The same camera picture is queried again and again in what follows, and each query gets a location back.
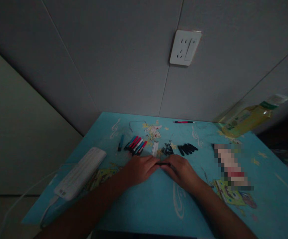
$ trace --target blue tablecloth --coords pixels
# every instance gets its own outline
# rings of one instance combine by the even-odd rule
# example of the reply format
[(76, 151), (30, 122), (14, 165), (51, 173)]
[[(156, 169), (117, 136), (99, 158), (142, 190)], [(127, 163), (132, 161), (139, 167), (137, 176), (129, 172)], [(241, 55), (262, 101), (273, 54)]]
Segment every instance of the blue tablecloth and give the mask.
[[(107, 156), (99, 167), (97, 178), (93, 178), (80, 197), (100, 183), (99, 176), (104, 180), (116, 173), (130, 159), (127, 151), (117, 151), (121, 135), (124, 134), (123, 147), (134, 135), (148, 141), (142, 156), (151, 153), (154, 141), (159, 142), (159, 149), (165, 143), (171, 143), (175, 154), (180, 154), (177, 145), (191, 143), (196, 146), (199, 150), (185, 155), (185, 158), (215, 191), (214, 185), (220, 185), (223, 181), (211, 144), (242, 143), (244, 154), (238, 158), (238, 162), (248, 173), (254, 190), (227, 192), (224, 194), (226, 201), (259, 238), (288, 238), (288, 168), (252, 132), (232, 139), (222, 134), (218, 124), (200, 121), (175, 124), (175, 120), (178, 119), (102, 113), (68, 158), (68, 165), (61, 166), (22, 223), (39, 223), (54, 196), (54, 188), (70, 171), (69, 164), (78, 162), (91, 147), (106, 151)], [(50, 223), (76, 200), (66, 202), (59, 199), (48, 210), (44, 223)], [(213, 237), (195, 201), (161, 169), (114, 202), (97, 229)]]

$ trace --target blue marker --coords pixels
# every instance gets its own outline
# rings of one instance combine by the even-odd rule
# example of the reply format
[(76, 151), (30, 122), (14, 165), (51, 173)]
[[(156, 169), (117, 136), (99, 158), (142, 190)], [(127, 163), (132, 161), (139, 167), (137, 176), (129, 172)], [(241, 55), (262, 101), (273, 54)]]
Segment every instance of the blue marker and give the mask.
[(120, 144), (118, 145), (118, 149), (117, 149), (118, 151), (121, 151), (121, 149), (122, 149), (123, 140), (124, 140), (124, 135), (122, 134), (121, 141), (120, 141)]
[(137, 149), (134, 151), (134, 154), (137, 154), (137, 152), (140, 150), (143, 144), (144, 144), (144, 141), (140, 144), (140, 146), (137, 147)]
[(127, 148), (130, 146), (130, 144), (133, 142), (133, 140), (135, 140), (136, 136), (134, 136), (131, 141), (129, 141), (129, 143), (125, 146), (124, 150), (127, 150)]

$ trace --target juice bottle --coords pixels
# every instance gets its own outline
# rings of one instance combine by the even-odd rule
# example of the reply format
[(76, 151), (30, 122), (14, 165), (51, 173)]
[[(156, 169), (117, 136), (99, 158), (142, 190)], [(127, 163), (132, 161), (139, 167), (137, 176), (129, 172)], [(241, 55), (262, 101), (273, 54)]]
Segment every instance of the juice bottle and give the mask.
[(229, 120), (222, 131), (228, 137), (237, 138), (270, 119), (272, 111), (287, 100), (287, 96), (275, 94), (259, 105), (246, 107)]

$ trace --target floor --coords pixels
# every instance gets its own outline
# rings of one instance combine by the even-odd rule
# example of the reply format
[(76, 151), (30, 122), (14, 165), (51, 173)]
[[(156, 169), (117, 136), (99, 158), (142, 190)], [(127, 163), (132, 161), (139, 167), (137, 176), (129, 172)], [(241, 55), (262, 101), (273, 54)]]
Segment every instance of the floor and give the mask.
[[(18, 198), (0, 198), (0, 227), (6, 211)], [(17, 206), (10, 212), (6, 221), (6, 226), (0, 239), (32, 239), (39, 231), (37, 225), (22, 225), (22, 218), (26, 215), (38, 197), (23, 198)]]

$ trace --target wall outlet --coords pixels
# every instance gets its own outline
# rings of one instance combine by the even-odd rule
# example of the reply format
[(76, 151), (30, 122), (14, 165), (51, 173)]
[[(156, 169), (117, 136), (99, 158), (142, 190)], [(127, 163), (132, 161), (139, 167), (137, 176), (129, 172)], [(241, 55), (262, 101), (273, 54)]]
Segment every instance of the wall outlet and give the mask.
[(177, 30), (170, 63), (189, 66), (195, 55), (200, 38), (201, 32)]

